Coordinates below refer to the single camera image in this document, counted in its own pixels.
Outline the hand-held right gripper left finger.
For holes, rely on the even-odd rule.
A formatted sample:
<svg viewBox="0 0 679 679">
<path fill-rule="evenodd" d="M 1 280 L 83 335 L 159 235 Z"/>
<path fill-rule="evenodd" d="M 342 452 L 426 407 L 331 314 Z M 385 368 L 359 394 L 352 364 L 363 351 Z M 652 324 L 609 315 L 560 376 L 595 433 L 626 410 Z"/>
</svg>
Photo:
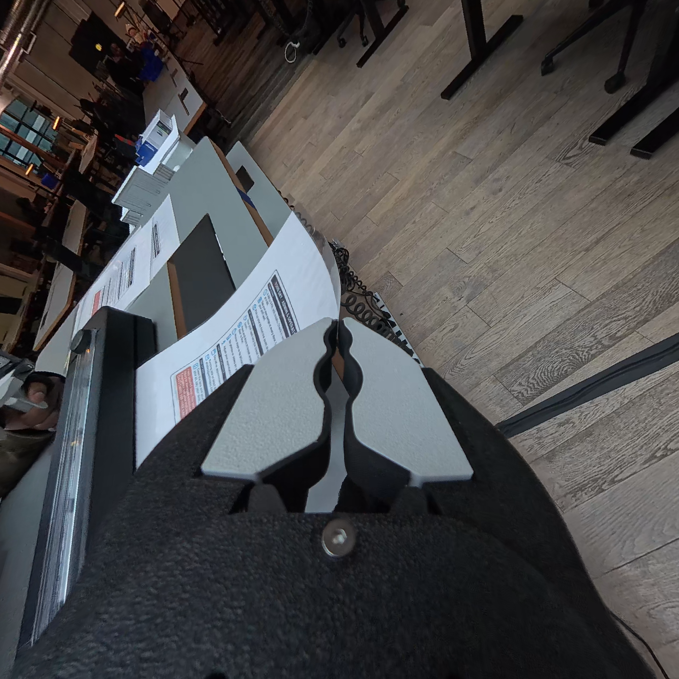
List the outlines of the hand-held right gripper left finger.
<svg viewBox="0 0 679 679">
<path fill-rule="evenodd" d="M 314 486 L 329 467 L 337 320 L 321 318 L 254 365 L 201 466 L 204 475 Z"/>
</svg>

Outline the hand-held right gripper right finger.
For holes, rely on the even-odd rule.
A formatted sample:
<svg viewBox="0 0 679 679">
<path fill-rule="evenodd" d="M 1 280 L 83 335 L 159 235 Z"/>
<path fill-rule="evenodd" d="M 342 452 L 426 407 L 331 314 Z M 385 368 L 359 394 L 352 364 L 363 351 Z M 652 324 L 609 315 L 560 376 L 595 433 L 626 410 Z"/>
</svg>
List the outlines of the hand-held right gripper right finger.
<svg viewBox="0 0 679 679">
<path fill-rule="evenodd" d="M 355 319 L 339 326 L 348 477 L 360 487 L 470 481 L 472 467 L 416 360 Z"/>
</svg>

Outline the black laminator machine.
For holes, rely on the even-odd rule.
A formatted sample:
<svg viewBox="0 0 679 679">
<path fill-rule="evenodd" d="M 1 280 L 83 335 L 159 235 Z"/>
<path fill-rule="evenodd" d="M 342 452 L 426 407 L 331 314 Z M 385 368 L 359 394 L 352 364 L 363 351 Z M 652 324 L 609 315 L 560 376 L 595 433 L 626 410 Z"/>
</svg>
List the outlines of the black laminator machine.
<svg viewBox="0 0 679 679">
<path fill-rule="evenodd" d="M 135 371 L 156 352 L 153 321 L 111 307 L 97 311 L 69 344 L 20 648 L 32 646 L 61 609 L 130 483 L 137 466 Z"/>
</svg>

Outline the laminated printed sheet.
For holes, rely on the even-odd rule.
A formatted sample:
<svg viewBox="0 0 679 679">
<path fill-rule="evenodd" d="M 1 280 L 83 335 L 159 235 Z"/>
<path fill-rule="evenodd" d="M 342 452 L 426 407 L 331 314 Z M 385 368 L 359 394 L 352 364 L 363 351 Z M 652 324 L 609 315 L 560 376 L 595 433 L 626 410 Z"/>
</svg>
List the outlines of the laminated printed sheet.
<svg viewBox="0 0 679 679">
<path fill-rule="evenodd" d="M 135 462 L 244 365 L 324 318 L 338 319 L 328 260 L 291 214 L 233 295 L 136 373 Z"/>
</svg>

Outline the person's left forearm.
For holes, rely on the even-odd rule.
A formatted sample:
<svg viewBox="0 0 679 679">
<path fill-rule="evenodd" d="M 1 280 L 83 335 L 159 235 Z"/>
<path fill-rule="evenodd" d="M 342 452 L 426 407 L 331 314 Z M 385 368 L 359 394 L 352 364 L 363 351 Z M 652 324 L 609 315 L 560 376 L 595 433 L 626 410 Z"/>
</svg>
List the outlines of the person's left forearm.
<svg viewBox="0 0 679 679">
<path fill-rule="evenodd" d="M 1 499 L 16 487 L 53 439 L 51 430 L 1 429 Z"/>
</svg>

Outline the white desk with wooden edge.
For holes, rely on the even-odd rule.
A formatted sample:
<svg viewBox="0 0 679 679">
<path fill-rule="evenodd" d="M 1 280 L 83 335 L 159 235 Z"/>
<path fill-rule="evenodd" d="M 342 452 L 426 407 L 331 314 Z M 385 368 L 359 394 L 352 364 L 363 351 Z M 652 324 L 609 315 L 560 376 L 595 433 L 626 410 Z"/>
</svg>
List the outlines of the white desk with wooden edge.
<svg viewBox="0 0 679 679">
<path fill-rule="evenodd" d="M 190 135 L 207 110 L 207 103 L 181 65 L 170 64 L 162 70 L 157 80 L 145 86 L 143 109 L 146 124 L 161 111 L 168 117 L 174 117 L 178 129 Z"/>
<path fill-rule="evenodd" d="M 88 211 L 84 205 L 75 201 L 69 210 L 66 220 L 62 245 L 81 254 L 83 235 L 86 228 Z M 46 305 L 37 329 L 33 350 L 40 352 L 60 327 L 63 318 L 72 308 L 75 273 L 66 266 L 57 263 L 47 294 Z"/>
</svg>

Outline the grey desk with blue tape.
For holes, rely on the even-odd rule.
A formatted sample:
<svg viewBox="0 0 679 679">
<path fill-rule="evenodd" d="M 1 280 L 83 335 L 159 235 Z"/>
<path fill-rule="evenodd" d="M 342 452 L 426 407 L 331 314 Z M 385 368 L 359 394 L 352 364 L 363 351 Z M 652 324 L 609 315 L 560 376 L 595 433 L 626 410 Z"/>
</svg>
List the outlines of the grey desk with blue tape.
<svg viewBox="0 0 679 679">
<path fill-rule="evenodd" d="M 291 214 L 290 206 L 241 141 L 235 142 L 226 159 L 235 174 L 243 165 L 254 179 L 254 187 L 248 195 L 271 237 L 275 238 Z"/>
</svg>

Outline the person's left hand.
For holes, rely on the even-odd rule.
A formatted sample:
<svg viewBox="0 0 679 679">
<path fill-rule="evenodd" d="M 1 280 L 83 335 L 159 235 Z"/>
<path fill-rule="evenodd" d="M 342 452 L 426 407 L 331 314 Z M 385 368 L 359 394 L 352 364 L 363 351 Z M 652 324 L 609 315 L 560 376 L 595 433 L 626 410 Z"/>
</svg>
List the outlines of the person's left hand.
<svg viewBox="0 0 679 679">
<path fill-rule="evenodd" d="M 45 384 L 32 382 L 25 388 L 27 400 L 33 404 L 28 412 L 20 412 L 12 407 L 1 408 L 1 423 L 6 431 L 49 430 L 58 420 L 61 387 L 51 390 Z"/>
</svg>

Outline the white power strip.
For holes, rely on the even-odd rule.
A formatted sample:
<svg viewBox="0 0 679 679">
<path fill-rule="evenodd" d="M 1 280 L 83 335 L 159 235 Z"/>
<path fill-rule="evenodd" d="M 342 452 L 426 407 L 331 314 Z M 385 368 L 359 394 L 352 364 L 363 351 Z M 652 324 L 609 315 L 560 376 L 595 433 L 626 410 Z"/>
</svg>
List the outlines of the white power strip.
<svg viewBox="0 0 679 679">
<path fill-rule="evenodd" d="M 376 308 L 379 310 L 379 313 L 382 315 L 384 318 L 384 322 L 388 324 L 390 330 L 389 330 L 389 335 L 388 338 L 390 338 L 390 341 L 398 344 L 401 346 L 401 348 L 408 353 L 413 360 L 418 363 L 418 365 L 423 368 L 424 363 L 420 360 L 420 357 L 417 355 L 415 352 L 412 344 L 408 341 L 406 338 L 405 334 L 403 333 L 402 328 L 399 326 L 399 324 L 396 321 L 396 318 L 391 314 L 390 310 L 388 309 L 385 301 L 383 298 L 379 295 L 379 293 L 373 293 L 373 301 L 376 304 Z"/>
</svg>

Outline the white sheet with red block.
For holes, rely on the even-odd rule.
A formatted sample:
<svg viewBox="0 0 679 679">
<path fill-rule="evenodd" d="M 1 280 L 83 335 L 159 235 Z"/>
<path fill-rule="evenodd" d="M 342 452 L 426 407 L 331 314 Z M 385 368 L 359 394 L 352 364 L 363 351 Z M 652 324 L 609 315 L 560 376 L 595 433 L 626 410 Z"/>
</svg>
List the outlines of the white sheet with red block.
<svg viewBox="0 0 679 679">
<path fill-rule="evenodd" d="M 103 307 L 114 307 L 117 284 L 114 276 L 106 275 L 97 279 L 79 302 L 72 335 L 75 335 Z"/>
</svg>

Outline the stack of white ribbed boxes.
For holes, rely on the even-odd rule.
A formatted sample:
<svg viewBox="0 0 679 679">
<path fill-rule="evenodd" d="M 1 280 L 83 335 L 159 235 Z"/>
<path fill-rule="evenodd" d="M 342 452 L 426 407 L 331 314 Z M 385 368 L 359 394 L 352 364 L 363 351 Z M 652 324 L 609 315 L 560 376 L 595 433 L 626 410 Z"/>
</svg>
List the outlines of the stack of white ribbed boxes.
<svg viewBox="0 0 679 679">
<path fill-rule="evenodd" d="M 121 220 L 133 227 L 145 224 L 167 196 L 174 174 L 174 170 L 163 164 L 152 174 L 134 166 L 112 198 L 112 204 L 122 209 Z"/>
</svg>

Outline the blue and white box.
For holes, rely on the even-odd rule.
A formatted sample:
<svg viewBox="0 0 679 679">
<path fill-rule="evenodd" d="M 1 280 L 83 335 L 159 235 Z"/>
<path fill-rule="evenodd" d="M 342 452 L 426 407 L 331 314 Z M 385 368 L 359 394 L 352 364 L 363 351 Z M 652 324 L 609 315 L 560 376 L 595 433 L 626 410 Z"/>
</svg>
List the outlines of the blue and white box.
<svg viewBox="0 0 679 679">
<path fill-rule="evenodd" d="M 176 118 L 158 109 L 135 142 L 136 163 L 146 173 L 154 174 L 179 141 Z"/>
</svg>

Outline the black office chair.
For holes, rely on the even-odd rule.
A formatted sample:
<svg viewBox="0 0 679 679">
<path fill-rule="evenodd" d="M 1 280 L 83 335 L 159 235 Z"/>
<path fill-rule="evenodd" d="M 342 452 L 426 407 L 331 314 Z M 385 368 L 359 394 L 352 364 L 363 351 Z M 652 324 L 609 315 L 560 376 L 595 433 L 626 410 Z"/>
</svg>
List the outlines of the black office chair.
<svg viewBox="0 0 679 679">
<path fill-rule="evenodd" d="M 328 39 L 335 35 L 338 46 L 346 45 L 344 32 L 354 17 L 359 19 L 362 47 L 369 46 L 366 35 L 366 11 L 361 1 L 309 1 L 307 18 L 313 20 L 317 37 L 312 38 L 312 54 L 317 55 Z"/>
</svg>

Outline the silver ventilation duct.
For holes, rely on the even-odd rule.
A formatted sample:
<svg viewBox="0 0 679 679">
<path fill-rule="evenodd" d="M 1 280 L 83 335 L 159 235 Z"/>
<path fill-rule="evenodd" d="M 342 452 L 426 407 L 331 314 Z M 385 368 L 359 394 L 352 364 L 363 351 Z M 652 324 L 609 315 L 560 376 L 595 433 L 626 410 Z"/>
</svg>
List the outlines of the silver ventilation duct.
<svg viewBox="0 0 679 679">
<path fill-rule="evenodd" d="M 53 1 L 2 1 L 1 79 L 30 52 L 43 17 Z"/>
</svg>

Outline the black wall panel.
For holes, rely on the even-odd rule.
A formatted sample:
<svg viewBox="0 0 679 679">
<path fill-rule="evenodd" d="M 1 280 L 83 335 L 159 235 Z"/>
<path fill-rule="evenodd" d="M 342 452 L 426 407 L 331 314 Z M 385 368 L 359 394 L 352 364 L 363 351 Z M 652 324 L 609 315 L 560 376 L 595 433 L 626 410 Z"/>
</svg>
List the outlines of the black wall panel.
<svg viewBox="0 0 679 679">
<path fill-rule="evenodd" d="M 98 65 L 111 56 L 111 45 L 120 45 L 117 34 L 96 13 L 80 21 L 71 39 L 69 56 L 91 75 Z"/>
</svg>

